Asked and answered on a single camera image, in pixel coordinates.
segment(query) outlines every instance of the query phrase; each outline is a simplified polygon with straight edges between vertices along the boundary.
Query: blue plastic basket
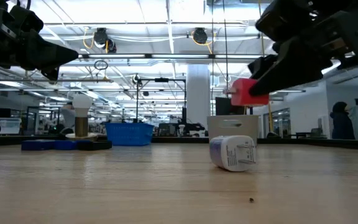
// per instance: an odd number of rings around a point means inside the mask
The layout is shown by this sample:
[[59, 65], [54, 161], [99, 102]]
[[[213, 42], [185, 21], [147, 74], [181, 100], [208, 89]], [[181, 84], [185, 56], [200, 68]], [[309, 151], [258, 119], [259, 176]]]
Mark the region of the blue plastic basket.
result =
[[152, 141], [153, 128], [143, 123], [106, 123], [107, 139], [113, 146], [146, 146]]

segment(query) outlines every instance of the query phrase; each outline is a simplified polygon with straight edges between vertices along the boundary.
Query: label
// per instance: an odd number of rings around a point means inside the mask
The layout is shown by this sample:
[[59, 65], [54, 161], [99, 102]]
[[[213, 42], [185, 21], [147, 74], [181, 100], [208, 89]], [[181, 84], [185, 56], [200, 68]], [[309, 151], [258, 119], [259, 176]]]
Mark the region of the label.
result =
[[222, 168], [224, 168], [221, 152], [223, 140], [224, 138], [214, 138], [209, 143], [209, 155], [211, 156], [212, 162]]
[[237, 165], [236, 149], [229, 149], [229, 146], [226, 146], [226, 154], [227, 154], [227, 165], [236, 166]]

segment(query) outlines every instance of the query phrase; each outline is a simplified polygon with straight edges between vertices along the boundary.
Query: wooden table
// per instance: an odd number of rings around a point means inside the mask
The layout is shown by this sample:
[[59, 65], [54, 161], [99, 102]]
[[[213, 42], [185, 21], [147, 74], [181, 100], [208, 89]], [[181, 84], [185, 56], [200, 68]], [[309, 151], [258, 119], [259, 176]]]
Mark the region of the wooden table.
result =
[[207, 144], [0, 147], [0, 223], [358, 223], [358, 150], [260, 145], [258, 157], [231, 173]]

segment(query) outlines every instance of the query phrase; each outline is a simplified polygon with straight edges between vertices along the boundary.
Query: ceiling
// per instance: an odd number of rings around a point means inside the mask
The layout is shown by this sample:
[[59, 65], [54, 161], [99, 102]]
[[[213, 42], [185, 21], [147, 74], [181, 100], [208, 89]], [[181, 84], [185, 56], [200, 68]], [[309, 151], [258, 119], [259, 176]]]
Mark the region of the ceiling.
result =
[[[258, 57], [263, 53], [273, 53], [273, 42], [266, 37], [260, 38], [255, 28], [260, 10], [263, 12], [271, 1], [261, 1], [261, 5], [258, 2], [258, 0], [226, 0], [225, 13], [223, 13], [222, 1], [216, 1], [213, 17], [212, 8], [204, 0], [32, 0], [31, 10], [44, 22], [44, 29], [40, 34], [45, 40], [71, 48], [80, 54], [105, 54], [95, 46], [87, 48], [84, 45], [84, 42], [87, 46], [91, 45], [92, 33], [99, 27], [108, 29], [107, 33], [115, 42], [118, 54], [210, 54], [207, 46], [197, 45], [191, 38], [194, 29], [202, 27], [209, 37], [209, 42], [212, 41], [213, 33], [216, 36], [210, 45], [214, 54]], [[15, 3], [16, 0], [8, 2], [9, 7]], [[31, 82], [21, 85], [39, 90], [62, 90], [33, 91], [41, 94], [40, 97], [44, 99], [43, 96], [59, 96], [69, 100], [73, 94], [81, 90], [80, 88], [85, 92], [95, 90], [93, 93], [96, 94], [96, 105], [100, 105], [102, 109], [119, 112], [123, 108], [128, 110], [135, 108], [133, 100], [135, 93], [124, 92], [124, 89], [134, 89], [132, 78], [135, 74], [141, 78], [185, 79], [189, 63], [207, 64], [210, 70], [214, 71], [215, 97], [223, 95], [227, 73], [230, 82], [240, 77], [249, 77], [247, 65], [251, 62], [250, 59], [229, 59], [226, 67], [224, 58], [217, 60], [214, 65], [211, 60], [195, 58], [108, 58], [104, 59], [109, 65], [108, 69], [97, 71], [94, 69], [97, 60], [99, 59], [76, 60], [60, 68], [61, 79], [88, 82], [81, 84], [58, 82], [52, 83], [53, 85], [48, 82]], [[45, 79], [38, 71], [26, 73], [19, 67], [12, 67], [8, 72], [0, 70], [1, 77], [16, 80], [18, 78]], [[0, 87], [15, 88], [1, 84]], [[179, 100], [184, 99], [184, 93], [181, 91], [184, 86], [179, 83], [168, 85], [150, 82], [144, 88], [165, 91], [150, 91], [149, 96], [141, 96], [141, 100], [144, 101], [141, 115], [180, 115]], [[279, 93], [274, 97], [280, 99], [283, 95], [284, 93]]]

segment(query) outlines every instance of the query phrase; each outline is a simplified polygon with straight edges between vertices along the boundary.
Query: pillar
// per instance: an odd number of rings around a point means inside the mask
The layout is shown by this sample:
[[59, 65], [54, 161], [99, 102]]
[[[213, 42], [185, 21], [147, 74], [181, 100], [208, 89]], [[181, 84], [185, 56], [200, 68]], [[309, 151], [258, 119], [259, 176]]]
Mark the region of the pillar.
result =
[[187, 122], [200, 123], [208, 130], [211, 90], [208, 65], [188, 65], [186, 77]]

